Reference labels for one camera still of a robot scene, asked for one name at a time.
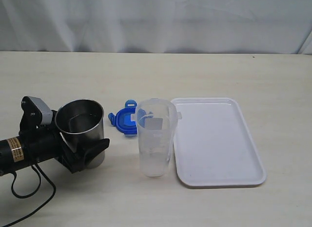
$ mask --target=white tray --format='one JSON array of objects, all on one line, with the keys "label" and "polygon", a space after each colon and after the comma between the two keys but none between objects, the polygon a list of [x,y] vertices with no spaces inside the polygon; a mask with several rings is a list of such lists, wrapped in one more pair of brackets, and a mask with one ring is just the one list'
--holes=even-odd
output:
[{"label": "white tray", "polygon": [[179,179],[191,187],[257,186],[266,172],[237,102],[177,98],[182,119],[175,132]]}]

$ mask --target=blue lid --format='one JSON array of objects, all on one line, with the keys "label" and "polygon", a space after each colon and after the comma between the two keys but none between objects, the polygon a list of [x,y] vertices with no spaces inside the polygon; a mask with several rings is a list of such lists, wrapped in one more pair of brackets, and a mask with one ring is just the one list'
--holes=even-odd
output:
[{"label": "blue lid", "polygon": [[108,114],[108,118],[112,125],[115,126],[125,136],[135,136],[137,134],[137,126],[135,121],[131,121],[131,114],[136,112],[137,103],[134,100],[128,100],[125,108],[121,109],[116,115]]}]

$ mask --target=metal cup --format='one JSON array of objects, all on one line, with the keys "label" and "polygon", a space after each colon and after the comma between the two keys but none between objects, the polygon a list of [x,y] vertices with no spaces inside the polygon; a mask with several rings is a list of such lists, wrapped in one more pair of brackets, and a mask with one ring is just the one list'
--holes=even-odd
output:
[{"label": "metal cup", "polygon": [[[104,139],[103,107],[88,99],[74,100],[62,106],[55,116],[55,124],[73,152],[78,143],[94,142]],[[105,158],[105,152],[97,155],[87,166],[99,166]]]}]

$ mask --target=table surface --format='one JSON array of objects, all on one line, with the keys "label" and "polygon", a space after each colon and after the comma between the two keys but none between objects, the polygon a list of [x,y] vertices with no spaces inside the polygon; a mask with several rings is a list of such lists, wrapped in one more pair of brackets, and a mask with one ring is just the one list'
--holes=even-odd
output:
[{"label": "table surface", "polygon": [[[20,101],[42,98],[51,109],[80,98],[105,110],[111,139],[104,163],[71,174],[55,160],[41,167],[57,186],[54,199],[17,226],[312,226],[312,56],[224,54],[101,54],[0,52],[0,136],[16,136]],[[137,138],[110,125],[127,99],[230,97],[238,101],[268,173],[255,188],[187,189],[169,173],[150,179],[139,171]],[[16,190],[37,185],[30,168]],[[15,198],[13,176],[0,178],[0,225],[43,203]]]}]

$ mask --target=plastic measuring cup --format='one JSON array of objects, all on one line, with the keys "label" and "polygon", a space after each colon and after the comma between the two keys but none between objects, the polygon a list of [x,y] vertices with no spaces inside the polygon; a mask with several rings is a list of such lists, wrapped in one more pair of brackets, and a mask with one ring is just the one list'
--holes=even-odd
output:
[{"label": "plastic measuring cup", "polygon": [[148,177],[160,177],[167,171],[173,139],[180,114],[168,100],[140,102],[132,121],[136,121],[140,170]]}]

